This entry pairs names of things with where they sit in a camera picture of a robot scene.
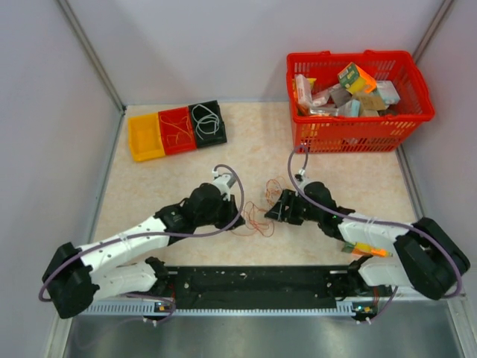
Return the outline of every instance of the red basket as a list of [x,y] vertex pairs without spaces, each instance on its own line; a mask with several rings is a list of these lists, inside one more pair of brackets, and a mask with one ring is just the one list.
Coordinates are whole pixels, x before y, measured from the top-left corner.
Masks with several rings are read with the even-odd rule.
[[[295,75],[316,78],[319,90],[324,90],[337,84],[338,73],[350,62],[378,81],[393,82],[401,97],[396,105],[398,115],[358,118],[299,116],[293,90]],[[430,121],[435,115],[426,82],[406,51],[289,54],[286,84],[294,145],[305,145],[310,153],[392,151],[421,123]]]
[[166,155],[197,149],[188,107],[162,110],[158,115],[162,145]]

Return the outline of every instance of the speckled countertop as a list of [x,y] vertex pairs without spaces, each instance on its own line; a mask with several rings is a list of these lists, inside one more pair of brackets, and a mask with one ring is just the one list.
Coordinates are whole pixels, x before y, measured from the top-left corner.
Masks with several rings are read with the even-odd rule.
[[[127,144],[127,118],[179,106],[129,106],[111,169],[95,241],[128,229],[189,196],[201,183],[212,181],[215,164],[232,166],[245,188],[245,200],[267,207],[265,183],[287,178],[292,149],[288,103],[221,103],[228,143],[136,163]],[[293,168],[303,164],[297,155]],[[306,174],[325,183],[338,205],[383,219],[412,222],[414,214],[395,153],[313,154]],[[239,200],[238,188],[233,189]],[[215,230],[201,228],[200,232]],[[245,227],[239,233],[249,233]],[[341,243],[318,226],[276,223],[272,237],[231,232],[201,239],[184,239],[152,251],[167,265],[332,265],[355,257],[340,252]]]

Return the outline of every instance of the plastic basket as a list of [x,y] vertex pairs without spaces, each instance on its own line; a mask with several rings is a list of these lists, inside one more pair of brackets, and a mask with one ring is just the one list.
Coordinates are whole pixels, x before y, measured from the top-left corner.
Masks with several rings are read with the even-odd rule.
[[[350,62],[378,81],[393,82],[401,97],[396,105],[398,115],[358,118],[299,116],[294,101],[294,76],[302,74],[316,78],[315,86],[324,90],[338,82],[338,73]],[[310,153],[392,151],[421,123],[435,115],[423,76],[406,51],[289,54],[286,82],[294,145],[304,145]]]
[[129,148],[136,162],[165,156],[157,113],[129,118]]
[[[217,123],[215,123],[213,120],[206,120],[201,124],[198,123],[199,119],[210,115],[210,112],[201,106],[204,106],[212,113],[217,115]],[[189,113],[191,116],[192,125],[194,126],[195,142],[197,143],[197,148],[205,148],[210,147],[211,145],[227,143],[225,124],[224,120],[222,119],[221,108],[218,106],[217,101],[192,104],[189,106]]]
[[197,149],[188,107],[160,111],[159,126],[166,155]]

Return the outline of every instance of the yellow tray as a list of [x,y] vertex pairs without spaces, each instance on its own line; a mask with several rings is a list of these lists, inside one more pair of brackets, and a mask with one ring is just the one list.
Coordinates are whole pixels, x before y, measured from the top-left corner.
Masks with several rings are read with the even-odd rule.
[[136,162],[165,156],[157,113],[129,118],[129,148]]

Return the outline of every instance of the white wall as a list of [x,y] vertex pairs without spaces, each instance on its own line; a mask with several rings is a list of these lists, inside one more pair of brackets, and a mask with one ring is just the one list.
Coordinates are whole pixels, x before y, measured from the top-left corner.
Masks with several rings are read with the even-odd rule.
[[0,355],[41,357],[41,277],[86,240],[119,114],[53,0],[3,1],[0,48]]
[[70,0],[128,104],[286,99],[295,51],[413,51],[441,0]]
[[477,263],[477,1],[459,0],[422,57],[436,117],[405,142],[429,216]]

